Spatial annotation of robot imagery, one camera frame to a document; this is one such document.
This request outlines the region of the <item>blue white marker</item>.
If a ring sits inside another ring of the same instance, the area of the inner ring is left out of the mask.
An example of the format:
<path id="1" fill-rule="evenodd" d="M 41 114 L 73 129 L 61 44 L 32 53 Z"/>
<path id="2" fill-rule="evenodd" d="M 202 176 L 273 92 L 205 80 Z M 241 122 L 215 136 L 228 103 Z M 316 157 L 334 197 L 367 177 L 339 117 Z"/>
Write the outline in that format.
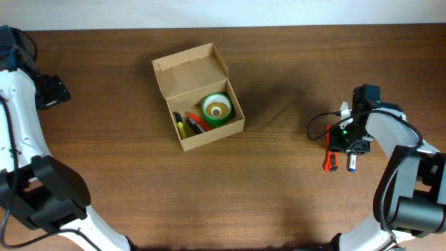
<path id="1" fill-rule="evenodd" d="M 356 155 L 349 155 L 349 163 L 348 163 L 348 170 L 349 172 L 355 172 L 356 171 L 356 163 L 357 163 L 357 156 Z"/>

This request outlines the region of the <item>orange utility knife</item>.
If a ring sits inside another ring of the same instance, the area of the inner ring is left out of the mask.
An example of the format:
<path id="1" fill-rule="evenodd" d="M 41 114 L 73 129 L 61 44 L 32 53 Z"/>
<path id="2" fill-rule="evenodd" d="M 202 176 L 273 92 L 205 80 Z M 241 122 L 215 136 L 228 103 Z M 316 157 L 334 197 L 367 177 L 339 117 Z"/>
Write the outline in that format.
<path id="1" fill-rule="evenodd" d="M 325 162 L 323 164 L 323 168 L 327 173 L 335 172 L 337 171 L 337 168 L 339 166 L 339 157 L 338 153 L 330 150 L 330 134 L 327 133 L 325 135 L 326 144 L 327 144 L 327 151 L 326 151 L 326 158 Z"/>

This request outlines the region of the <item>yellow highlighter pen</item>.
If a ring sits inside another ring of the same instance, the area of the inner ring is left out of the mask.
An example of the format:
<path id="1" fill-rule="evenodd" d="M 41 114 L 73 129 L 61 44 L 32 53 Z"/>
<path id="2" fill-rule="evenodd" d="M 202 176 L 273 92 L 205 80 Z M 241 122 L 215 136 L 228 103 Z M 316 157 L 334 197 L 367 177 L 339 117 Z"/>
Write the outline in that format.
<path id="1" fill-rule="evenodd" d="M 176 121 L 176 125 L 180 134 L 180 138 L 181 139 L 186 139 L 187 138 L 187 133 L 185 131 L 185 126 L 183 123 L 183 119 L 182 116 L 178 113 L 178 112 L 174 112 L 173 113 L 175 121 Z"/>

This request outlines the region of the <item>yellow tape roll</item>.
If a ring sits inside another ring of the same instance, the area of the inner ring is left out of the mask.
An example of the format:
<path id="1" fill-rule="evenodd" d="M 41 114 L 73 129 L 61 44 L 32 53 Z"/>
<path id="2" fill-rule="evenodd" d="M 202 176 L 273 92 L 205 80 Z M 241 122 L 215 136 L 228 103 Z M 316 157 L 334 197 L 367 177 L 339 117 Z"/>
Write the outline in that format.
<path id="1" fill-rule="evenodd" d="M 223 102 L 212 102 L 205 108 L 206 114 L 214 119 L 222 119 L 230 112 L 228 105 Z"/>

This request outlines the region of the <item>green tape roll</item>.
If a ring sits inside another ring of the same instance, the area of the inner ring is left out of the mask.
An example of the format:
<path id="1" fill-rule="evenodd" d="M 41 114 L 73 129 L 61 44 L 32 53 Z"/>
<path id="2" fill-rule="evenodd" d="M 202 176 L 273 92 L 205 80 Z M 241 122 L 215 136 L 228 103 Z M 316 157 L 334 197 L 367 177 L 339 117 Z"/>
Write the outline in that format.
<path id="1" fill-rule="evenodd" d="M 203 100 L 202 111 L 209 124 L 220 127 L 231 120 L 233 105 L 223 93 L 212 93 Z"/>

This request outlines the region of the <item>brown cardboard box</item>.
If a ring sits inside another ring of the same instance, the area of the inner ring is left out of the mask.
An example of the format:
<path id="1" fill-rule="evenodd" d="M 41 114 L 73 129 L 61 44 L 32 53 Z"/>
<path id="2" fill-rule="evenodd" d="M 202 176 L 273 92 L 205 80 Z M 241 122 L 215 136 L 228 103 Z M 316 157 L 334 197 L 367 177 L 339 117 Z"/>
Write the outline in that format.
<path id="1" fill-rule="evenodd" d="M 177 138 L 184 151 L 242 132 L 245 115 L 229 81 L 229 69 L 213 43 L 208 43 L 152 61 L 157 84 L 166 101 Z M 202 103 L 212 93 L 223 93 L 233 105 L 231 120 L 220 127 L 209 124 L 203 115 Z M 186 139 L 181 139 L 173 113 L 183 119 Z M 187 123 L 191 112 L 211 130 L 196 134 Z"/>

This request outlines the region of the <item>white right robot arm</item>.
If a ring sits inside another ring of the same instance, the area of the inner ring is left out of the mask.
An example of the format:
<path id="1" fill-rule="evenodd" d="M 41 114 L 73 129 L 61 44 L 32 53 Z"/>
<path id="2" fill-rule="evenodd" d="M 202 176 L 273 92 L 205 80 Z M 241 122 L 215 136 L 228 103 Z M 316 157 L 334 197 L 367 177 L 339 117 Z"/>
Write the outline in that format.
<path id="1" fill-rule="evenodd" d="M 337 234 L 330 250 L 397 250 L 399 244 L 445 232 L 445 154 L 428 144 L 400 106 L 383 102 L 380 88 L 362 85 L 332 125 L 328 148 L 349 156 L 377 141 L 389 162 L 374 194 L 373 213 Z"/>

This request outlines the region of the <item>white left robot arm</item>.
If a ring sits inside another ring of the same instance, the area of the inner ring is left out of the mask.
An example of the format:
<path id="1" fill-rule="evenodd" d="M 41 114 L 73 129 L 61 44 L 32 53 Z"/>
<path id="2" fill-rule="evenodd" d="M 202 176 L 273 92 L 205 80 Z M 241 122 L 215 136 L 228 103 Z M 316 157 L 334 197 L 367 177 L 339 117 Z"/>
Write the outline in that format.
<path id="1" fill-rule="evenodd" d="M 1 27 L 1 246 L 63 236 L 83 250 L 136 250 L 95 212 L 81 175 L 50 153 L 38 110 L 71 96 L 59 76 L 40 73 L 37 58 L 28 34 Z"/>

